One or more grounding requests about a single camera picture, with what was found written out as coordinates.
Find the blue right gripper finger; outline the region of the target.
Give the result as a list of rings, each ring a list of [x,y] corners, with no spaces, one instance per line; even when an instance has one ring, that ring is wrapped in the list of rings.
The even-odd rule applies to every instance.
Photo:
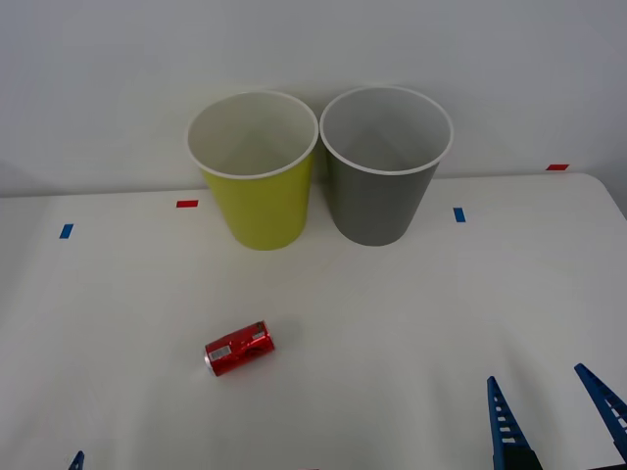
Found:
[[[487,380],[495,470],[542,470],[494,376]]]
[[[626,460],[626,403],[583,363],[574,370],[592,399],[619,454]]]

